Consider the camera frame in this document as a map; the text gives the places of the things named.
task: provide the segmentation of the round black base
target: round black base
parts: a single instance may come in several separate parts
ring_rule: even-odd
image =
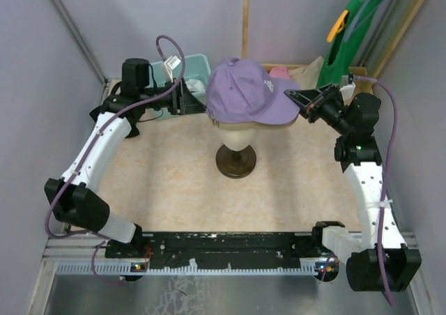
[[[256,152],[251,146],[233,151],[223,145],[215,156],[218,170],[226,177],[240,179],[249,175],[257,163]]]

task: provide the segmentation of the metal floor panel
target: metal floor panel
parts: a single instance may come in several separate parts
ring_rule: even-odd
[[[381,293],[353,292],[343,266],[324,284],[313,277],[152,275],[109,286],[93,276],[56,275],[45,314],[416,314],[408,292],[395,297],[393,309]]]

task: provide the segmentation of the beige floor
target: beige floor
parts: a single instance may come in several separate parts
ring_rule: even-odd
[[[219,173],[221,146],[205,114],[140,123],[121,144],[99,195],[147,231],[309,231],[319,220],[360,230],[353,193],[333,160],[337,133],[299,118],[260,131],[256,169],[244,179]]]

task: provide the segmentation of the white wall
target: white wall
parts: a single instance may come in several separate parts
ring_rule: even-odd
[[[309,63],[325,56],[328,32],[349,1],[251,0],[249,57]],[[122,62],[132,56],[159,61],[154,42],[161,33],[175,38],[186,54],[204,53],[211,66],[225,56],[241,56],[243,0],[63,2],[108,77],[120,77]]]
[[[23,314],[47,236],[43,186],[82,147],[101,92],[48,0],[0,0],[0,314]]]
[[[426,0],[380,76],[395,93],[399,107],[399,129],[390,166],[390,194],[402,229],[415,232],[423,265],[444,312],[445,12],[445,0]],[[376,136],[381,151],[385,151],[392,108],[379,88],[374,91],[383,99]]]

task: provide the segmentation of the wooden stick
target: wooden stick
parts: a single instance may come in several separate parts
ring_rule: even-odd
[[[402,16],[397,22],[397,25],[394,28],[394,31],[381,50],[376,64],[371,67],[371,70],[369,70],[370,77],[377,78],[379,76],[384,66],[389,61],[389,58],[397,47],[399,41],[403,38],[403,35],[405,34],[407,28],[409,27],[423,2],[424,0],[410,0],[408,2],[405,11],[403,12]]]
[[[285,67],[288,70],[292,70],[292,69],[308,66],[307,64],[280,64],[280,63],[279,64],[277,64],[277,63],[261,63],[261,65],[268,72],[270,72],[272,70],[272,68],[275,68],[276,66],[283,66],[283,67]]]
[[[242,58],[248,53],[249,0],[243,0]]]

